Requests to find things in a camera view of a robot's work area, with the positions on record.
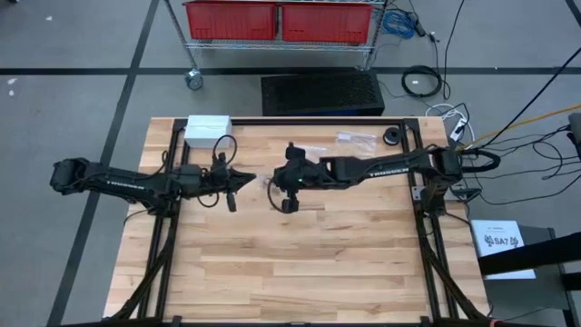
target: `wooden table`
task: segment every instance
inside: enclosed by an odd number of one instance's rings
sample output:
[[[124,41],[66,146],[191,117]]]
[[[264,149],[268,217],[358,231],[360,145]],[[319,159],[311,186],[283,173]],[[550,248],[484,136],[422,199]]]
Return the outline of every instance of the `wooden table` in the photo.
[[[261,176],[285,163],[288,141],[326,147],[325,154],[334,155],[336,132],[351,131],[377,135],[377,156],[401,152],[400,146],[381,142],[385,125],[348,125],[352,119],[358,118],[349,117],[344,126],[232,128],[239,144],[233,167],[259,178],[237,194],[237,213],[228,212],[223,198],[212,209],[195,199],[182,202],[164,320],[181,315],[185,322],[418,322],[419,316],[430,316],[405,175],[368,180],[345,191],[301,191],[300,211],[294,214],[274,211],[267,200]],[[172,118],[152,119],[140,172],[152,173],[161,165],[172,124]],[[419,124],[424,144],[447,145],[441,119],[421,117]],[[209,164],[210,153],[192,149],[189,162]],[[132,205],[129,213],[138,210],[141,205]],[[448,211],[465,217],[457,203]],[[144,213],[126,224],[104,316],[119,310],[142,279],[153,221]],[[486,314],[468,227],[449,217],[441,217],[440,224],[452,277]],[[437,275],[436,282],[446,316]],[[152,296],[149,312],[155,301]]]

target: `paper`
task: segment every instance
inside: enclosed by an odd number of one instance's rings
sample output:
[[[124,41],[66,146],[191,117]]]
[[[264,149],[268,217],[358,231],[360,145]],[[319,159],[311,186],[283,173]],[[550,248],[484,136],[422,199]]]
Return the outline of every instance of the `paper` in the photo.
[[[481,221],[474,220],[472,233],[479,255],[486,256],[515,249],[524,245],[516,221]],[[484,277],[487,280],[535,279],[532,269],[518,272],[503,272]]]

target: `gray floor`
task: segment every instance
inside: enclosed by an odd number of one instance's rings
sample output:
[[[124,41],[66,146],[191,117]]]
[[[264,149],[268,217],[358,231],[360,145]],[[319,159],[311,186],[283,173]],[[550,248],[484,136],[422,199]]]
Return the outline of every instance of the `gray floor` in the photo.
[[[184,23],[180,1],[175,3]],[[415,0],[422,24],[434,31],[439,64],[444,63],[454,14],[460,0]],[[138,0],[24,0],[0,3],[0,72],[3,68],[129,68],[142,31],[149,1]],[[398,0],[402,8],[409,8]],[[565,0],[467,0],[458,21],[448,57],[450,67],[540,67],[561,65],[579,47],[581,27]],[[382,35],[379,44],[397,38]],[[360,54],[297,52],[202,52],[202,68],[354,66]],[[375,66],[402,67],[435,63],[433,46],[413,38],[400,46],[386,45]],[[157,8],[141,67],[188,67],[165,8]],[[581,57],[571,66],[581,67]],[[8,81],[17,78],[13,84]],[[138,75],[123,118],[111,165],[135,169],[149,120],[153,116],[187,114],[261,115],[259,75],[206,75],[202,90],[188,90],[180,75]],[[538,74],[453,74],[451,104],[465,102],[477,135],[506,123],[549,78]],[[402,94],[399,74],[379,79]],[[4,154],[0,180],[4,182],[3,228],[0,229],[0,326],[42,326],[47,322],[81,219],[87,194],[63,197],[48,186],[52,163],[83,156],[98,161],[125,82],[125,75],[0,75],[0,137]],[[527,112],[530,118],[579,102],[581,75],[558,77]],[[426,106],[407,97],[384,93],[384,115],[423,115]],[[441,97],[429,101],[441,102]],[[566,123],[558,116],[527,125],[510,136],[547,133]],[[571,155],[568,140],[559,135],[555,145]],[[503,161],[492,174],[547,167],[529,149]],[[483,181],[491,202],[558,191],[572,180],[541,181],[538,174]],[[479,199],[471,204],[472,219],[508,219],[522,224],[553,227],[557,235],[581,230],[573,207],[581,184],[545,200],[491,206]],[[123,228],[127,204],[102,196],[84,257],[77,274],[64,322],[101,318],[107,288]],[[571,271],[579,265],[567,266]],[[581,297],[577,296],[578,310]],[[507,318],[528,311],[517,303],[495,308]],[[519,322],[563,325],[552,310]]]

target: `red bin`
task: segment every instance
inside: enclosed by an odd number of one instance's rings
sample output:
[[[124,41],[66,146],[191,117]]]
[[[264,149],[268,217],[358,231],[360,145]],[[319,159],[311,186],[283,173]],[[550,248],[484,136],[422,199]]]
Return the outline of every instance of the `red bin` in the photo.
[[[275,37],[275,4],[195,1],[184,5],[194,40],[273,40]]]
[[[367,43],[371,5],[282,5],[284,41]]]

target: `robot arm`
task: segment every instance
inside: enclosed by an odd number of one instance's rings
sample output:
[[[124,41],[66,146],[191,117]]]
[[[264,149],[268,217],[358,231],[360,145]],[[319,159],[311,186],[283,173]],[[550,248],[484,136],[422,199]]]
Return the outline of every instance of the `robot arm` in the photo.
[[[492,162],[482,167],[462,167],[459,153],[449,148],[430,146],[407,154],[371,159],[325,157],[313,163],[305,158],[303,149],[289,143],[285,155],[287,163],[274,170],[272,182],[287,193],[288,199],[282,201],[282,211],[294,213],[299,210],[296,197],[299,190],[344,190],[369,178],[423,173],[428,178],[428,185],[422,191],[422,207],[432,211],[443,204],[444,193],[449,186],[462,179],[462,173],[485,172],[500,164],[500,158],[488,152],[466,150],[460,154],[484,155]]]
[[[224,154],[212,158],[210,170],[186,164],[168,173],[145,174],[104,167],[84,158],[65,159],[54,164],[50,185],[62,195],[85,190],[141,203],[149,214],[171,216],[178,198],[190,199],[214,193],[227,193],[231,212],[236,211],[234,193],[256,175],[228,168]]]

